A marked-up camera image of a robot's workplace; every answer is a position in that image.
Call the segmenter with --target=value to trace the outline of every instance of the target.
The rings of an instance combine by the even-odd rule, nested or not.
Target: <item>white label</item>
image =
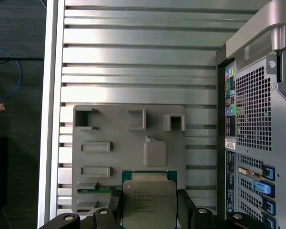
[[[236,141],[231,138],[226,138],[225,139],[225,147],[228,149],[235,149],[236,146]]]

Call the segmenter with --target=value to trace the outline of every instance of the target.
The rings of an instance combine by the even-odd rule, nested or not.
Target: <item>intel xeon processor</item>
[[[171,180],[126,180],[123,183],[125,229],[174,229],[177,187]]]

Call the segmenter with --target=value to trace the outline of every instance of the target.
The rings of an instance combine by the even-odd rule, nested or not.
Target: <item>metal frame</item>
[[[38,196],[38,221],[41,227],[50,220],[51,138],[53,123],[54,70],[56,54],[56,24],[58,1],[49,1],[47,6],[44,77],[41,113],[41,154]]]
[[[188,193],[199,207],[216,207],[214,56],[267,0],[230,1],[232,4],[225,5],[215,0],[213,4],[203,0],[182,4],[169,0],[48,3],[38,227],[65,212],[58,205],[71,202],[72,151],[68,146],[72,143],[72,109],[77,103],[185,105]],[[86,5],[88,10],[81,10]],[[67,38],[64,32],[83,28],[95,36],[63,40]],[[214,32],[213,41],[209,37]],[[89,67],[72,56],[63,59],[63,48],[76,54],[77,48],[87,46],[98,54],[93,59],[88,53],[89,58],[81,60],[89,62],[84,64]],[[123,55],[124,51],[132,58]],[[66,182],[63,188],[58,186],[60,178]]]

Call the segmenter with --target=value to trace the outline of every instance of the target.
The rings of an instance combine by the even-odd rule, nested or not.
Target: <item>ventilation holes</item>
[[[263,203],[260,200],[256,199],[255,197],[243,190],[240,190],[240,196],[257,208],[261,208],[263,206]]]
[[[239,155],[238,160],[242,163],[245,163],[247,165],[254,166],[260,169],[262,168],[262,164],[263,164],[263,162],[260,160],[256,160],[254,158],[251,158],[249,156],[244,156],[244,155]]]
[[[264,67],[236,80],[237,144],[271,151],[270,78]]]
[[[257,190],[254,190],[254,189],[252,188],[251,182],[249,182],[249,181],[247,181],[247,180],[245,180],[245,179],[243,179],[243,178],[240,178],[240,185],[243,186],[243,187],[245,187],[245,188],[248,189],[249,191],[254,192],[255,194],[258,194],[258,195],[262,196],[262,193],[261,193],[261,192],[259,192],[259,191],[257,191]]]
[[[240,208],[245,211],[249,216],[255,218],[258,221],[263,221],[262,214],[257,213],[252,208],[250,208],[247,204],[240,201]]]

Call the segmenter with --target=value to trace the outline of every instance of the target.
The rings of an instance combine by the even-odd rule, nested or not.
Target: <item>blue latch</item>
[[[259,182],[257,180],[254,180],[252,182],[252,187],[254,190],[257,190],[261,193],[265,193],[265,194],[271,194],[271,187],[270,185],[267,185],[265,183]]]

